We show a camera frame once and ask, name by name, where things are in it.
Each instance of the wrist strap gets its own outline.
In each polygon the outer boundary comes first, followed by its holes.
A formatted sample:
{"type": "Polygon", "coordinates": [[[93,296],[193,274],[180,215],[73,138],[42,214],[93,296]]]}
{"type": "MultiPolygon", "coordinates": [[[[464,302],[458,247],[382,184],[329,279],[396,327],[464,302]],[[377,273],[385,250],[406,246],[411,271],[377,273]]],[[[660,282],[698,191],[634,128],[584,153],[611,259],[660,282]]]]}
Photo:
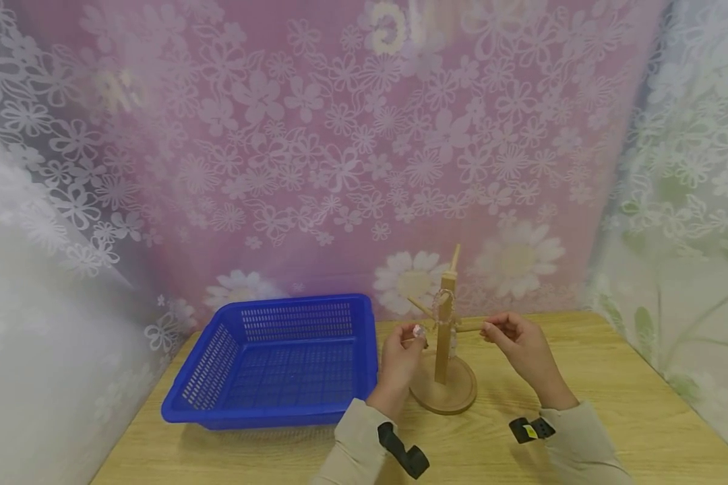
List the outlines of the wrist strap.
{"type": "Polygon", "coordinates": [[[534,419],[531,423],[526,418],[518,418],[510,422],[510,429],[520,444],[546,439],[556,434],[556,430],[543,418],[534,419]]]}
{"type": "Polygon", "coordinates": [[[429,459],[423,454],[420,448],[413,445],[408,451],[404,450],[404,443],[394,433],[394,424],[385,422],[377,428],[377,437],[383,448],[388,453],[394,455],[399,464],[404,468],[409,476],[417,479],[429,468],[429,459]]]}

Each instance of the table surface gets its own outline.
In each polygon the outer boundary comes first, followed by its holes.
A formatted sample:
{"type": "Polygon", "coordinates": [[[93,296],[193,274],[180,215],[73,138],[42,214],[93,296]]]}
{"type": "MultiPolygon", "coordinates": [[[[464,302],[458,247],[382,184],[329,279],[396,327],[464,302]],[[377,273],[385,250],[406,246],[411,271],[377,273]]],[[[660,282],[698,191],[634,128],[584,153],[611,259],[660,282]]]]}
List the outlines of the table surface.
{"type": "MultiPolygon", "coordinates": [[[[726,484],[728,447],[598,315],[545,313],[540,323],[559,367],[580,399],[589,399],[638,484],[726,484]]],[[[464,319],[466,322],[480,318],[464,319]]],[[[394,322],[378,323],[383,341],[394,322]]],[[[94,477],[94,485],[307,483],[334,443],[333,428],[209,432],[167,424],[159,409],[194,347],[192,336],[94,477]]],[[[558,484],[542,443],[518,445],[510,420],[534,418],[539,403],[495,346],[459,335],[458,356],[477,375],[472,408],[455,416],[414,399],[400,437],[431,460],[422,484],[558,484]]],[[[378,484],[414,483],[388,458],[378,484]]]]}

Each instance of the green floral curtain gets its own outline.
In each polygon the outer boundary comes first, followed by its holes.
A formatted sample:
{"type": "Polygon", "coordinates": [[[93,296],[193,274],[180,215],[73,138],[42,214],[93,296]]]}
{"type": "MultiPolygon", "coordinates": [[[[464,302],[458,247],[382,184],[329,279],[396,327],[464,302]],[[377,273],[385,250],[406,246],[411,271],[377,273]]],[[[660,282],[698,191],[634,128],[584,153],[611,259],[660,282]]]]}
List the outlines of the green floral curtain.
{"type": "Polygon", "coordinates": [[[590,306],[728,442],[728,0],[665,12],[590,306]]]}

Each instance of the blue plastic basket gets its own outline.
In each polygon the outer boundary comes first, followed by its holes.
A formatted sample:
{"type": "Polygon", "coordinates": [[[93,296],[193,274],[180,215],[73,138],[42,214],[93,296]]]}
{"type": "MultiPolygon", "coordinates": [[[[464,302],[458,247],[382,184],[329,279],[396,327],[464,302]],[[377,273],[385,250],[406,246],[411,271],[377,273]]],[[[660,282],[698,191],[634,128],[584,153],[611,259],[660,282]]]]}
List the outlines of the blue plastic basket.
{"type": "Polygon", "coordinates": [[[181,367],[162,417],[212,430],[333,424],[376,380],[367,296],[230,303],[181,367]]]}

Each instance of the beige sleeve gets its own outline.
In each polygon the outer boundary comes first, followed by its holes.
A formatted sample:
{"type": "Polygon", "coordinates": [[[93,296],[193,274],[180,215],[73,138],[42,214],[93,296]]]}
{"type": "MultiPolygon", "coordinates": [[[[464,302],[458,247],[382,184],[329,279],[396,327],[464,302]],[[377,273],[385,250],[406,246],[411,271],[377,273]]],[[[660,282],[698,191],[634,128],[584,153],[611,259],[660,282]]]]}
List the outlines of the beige sleeve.
{"type": "Polygon", "coordinates": [[[564,485],[633,485],[615,456],[599,416],[588,402],[569,410],[539,412],[556,434],[545,440],[547,454],[564,485]]]}
{"type": "Polygon", "coordinates": [[[334,429],[334,448],[318,475],[311,479],[311,485],[374,484],[386,458],[377,428],[389,421],[363,400],[354,399],[334,429]]]}

